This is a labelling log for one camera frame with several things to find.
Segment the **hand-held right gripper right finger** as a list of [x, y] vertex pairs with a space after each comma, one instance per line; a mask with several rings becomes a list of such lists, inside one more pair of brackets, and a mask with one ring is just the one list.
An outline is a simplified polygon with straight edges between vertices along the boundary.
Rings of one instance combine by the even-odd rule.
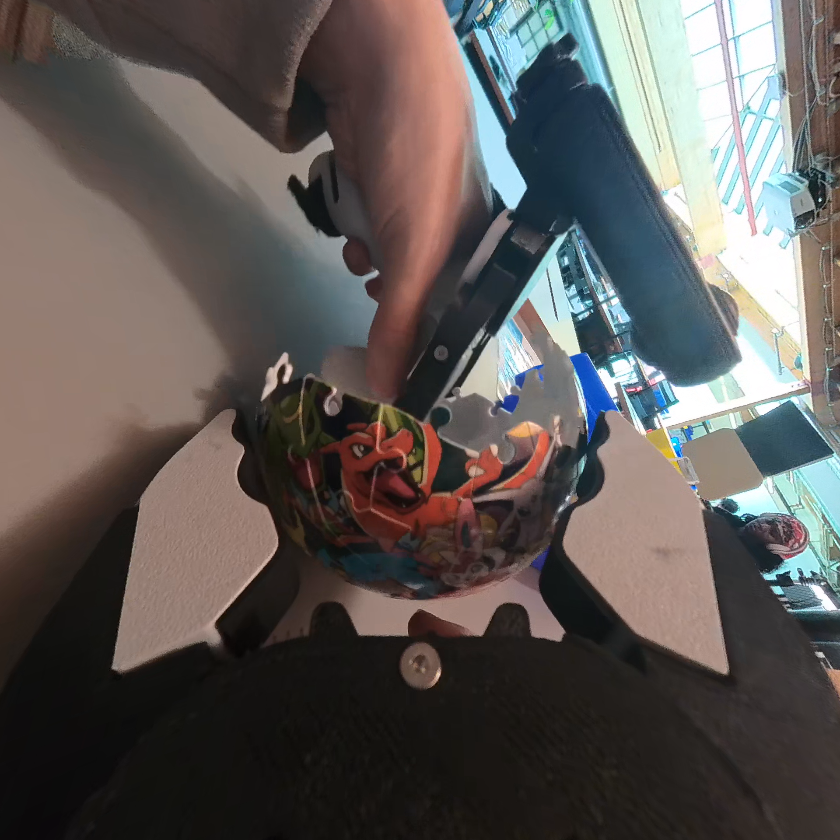
[[730, 673], [700, 502], [619, 413], [595, 424], [539, 592], [567, 634], [619, 658], [645, 648], [711, 675]]

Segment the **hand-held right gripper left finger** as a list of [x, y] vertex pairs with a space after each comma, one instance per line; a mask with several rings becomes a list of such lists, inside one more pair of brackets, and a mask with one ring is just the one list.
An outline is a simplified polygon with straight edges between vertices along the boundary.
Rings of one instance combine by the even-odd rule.
[[262, 500], [240, 482], [249, 447], [227, 409], [185, 444], [140, 499], [112, 669], [193, 646], [242, 657], [268, 644], [299, 576]]

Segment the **half-built cartoon puzzle ball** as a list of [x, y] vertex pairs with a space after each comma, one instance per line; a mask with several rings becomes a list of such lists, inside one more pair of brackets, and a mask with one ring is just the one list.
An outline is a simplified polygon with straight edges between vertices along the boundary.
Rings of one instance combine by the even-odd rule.
[[570, 357], [553, 342], [542, 354], [504, 402], [456, 394], [428, 419], [296, 375], [282, 354], [253, 440], [286, 535], [395, 598], [464, 595], [518, 574], [547, 552], [588, 443]]

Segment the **person's right hand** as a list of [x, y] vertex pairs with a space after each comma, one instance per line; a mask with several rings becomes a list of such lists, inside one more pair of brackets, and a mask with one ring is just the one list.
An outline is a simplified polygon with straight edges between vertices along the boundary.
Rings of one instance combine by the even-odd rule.
[[426, 610], [418, 610], [408, 620], [409, 637], [472, 637], [474, 634], [465, 626], [447, 621]]

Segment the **person's left hand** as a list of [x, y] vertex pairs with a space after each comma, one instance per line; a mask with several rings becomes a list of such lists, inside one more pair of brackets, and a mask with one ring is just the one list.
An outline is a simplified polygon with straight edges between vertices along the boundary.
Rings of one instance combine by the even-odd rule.
[[381, 257], [366, 374], [391, 402], [435, 282], [490, 224], [473, 98], [441, 2], [331, 2], [299, 79], [326, 108], [339, 166], [357, 185]]

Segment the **tan square panel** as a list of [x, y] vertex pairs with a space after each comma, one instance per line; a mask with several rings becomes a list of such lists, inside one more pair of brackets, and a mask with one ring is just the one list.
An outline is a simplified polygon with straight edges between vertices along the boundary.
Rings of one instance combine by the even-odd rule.
[[737, 432], [715, 430], [685, 443], [684, 456], [696, 473], [701, 499], [714, 501], [761, 487], [764, 477]]

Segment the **blue plastic bin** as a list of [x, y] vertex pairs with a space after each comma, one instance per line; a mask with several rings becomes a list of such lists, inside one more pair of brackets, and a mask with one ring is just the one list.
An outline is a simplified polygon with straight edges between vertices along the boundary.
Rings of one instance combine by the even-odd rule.
[[[587, 353], [574, 354], [570, 357], [570, 361], [574, 367], [575, 376], [579, 384], [581, 401], [584, 406], [588, 444], [592, 441], [599, 417], [608, 412], [617, 413], [618, 408], [616, 407], [614, 392], [607, 390], [593, 365], [592, 359]], [[528, 374], [532, 372], [536, 373], [540, 381], [542, 381], [543, 366], [543, 364], [537, 364], [526, 371], [516, 374], [512, 381], [513, 386], [522, 389]], [[512, 393], [512, 387], [511, 392], [503, 398], [500, 404], [501, 407], [511, 413], [515, 410], [518, 403], [518, 397]], [[541, 572], [547, 557], [548, 550], [546, 549], [531, 563], [531, 567]]]

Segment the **black square panel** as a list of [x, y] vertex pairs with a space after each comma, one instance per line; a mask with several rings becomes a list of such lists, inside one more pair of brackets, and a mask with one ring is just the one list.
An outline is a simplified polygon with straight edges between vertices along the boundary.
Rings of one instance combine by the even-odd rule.
[[763, 478], [812, 466], [835, 454], [792, 400], [739, 426], [736, 435]]

